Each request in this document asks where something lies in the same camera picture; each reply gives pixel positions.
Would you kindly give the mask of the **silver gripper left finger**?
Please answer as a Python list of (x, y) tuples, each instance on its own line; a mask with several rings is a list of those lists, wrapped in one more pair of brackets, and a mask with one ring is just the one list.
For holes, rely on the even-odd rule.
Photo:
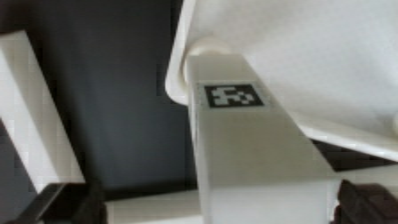
[(105, 199), (97, 186), (51, 183), (10, 224), (106, 224)]

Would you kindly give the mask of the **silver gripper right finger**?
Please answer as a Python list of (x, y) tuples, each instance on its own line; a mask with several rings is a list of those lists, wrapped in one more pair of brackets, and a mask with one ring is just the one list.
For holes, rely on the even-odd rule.
[(398, 224), (398, 198), (380, 184), (341, 182), (332, 224)]

